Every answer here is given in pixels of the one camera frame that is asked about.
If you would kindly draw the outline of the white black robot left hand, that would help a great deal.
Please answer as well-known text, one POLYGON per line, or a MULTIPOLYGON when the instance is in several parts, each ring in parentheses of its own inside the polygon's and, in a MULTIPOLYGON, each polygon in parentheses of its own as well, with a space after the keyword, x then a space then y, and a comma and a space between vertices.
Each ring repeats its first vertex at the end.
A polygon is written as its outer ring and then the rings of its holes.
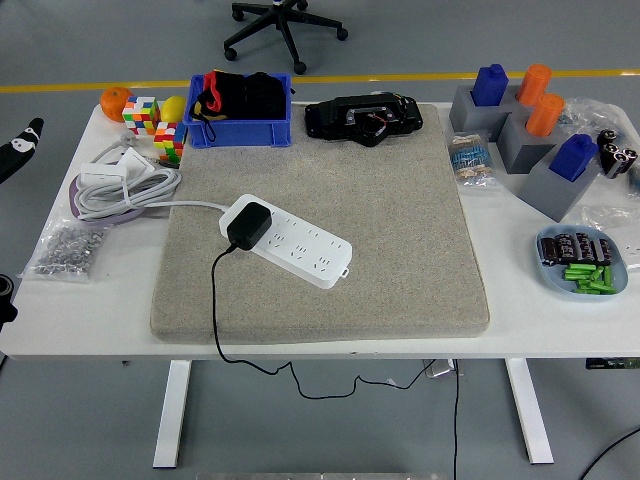
POLYGON ((4 183, 20 170, 35 154, 44 126, 36 117, 12 140, 1 146, 1 182, 4 183))

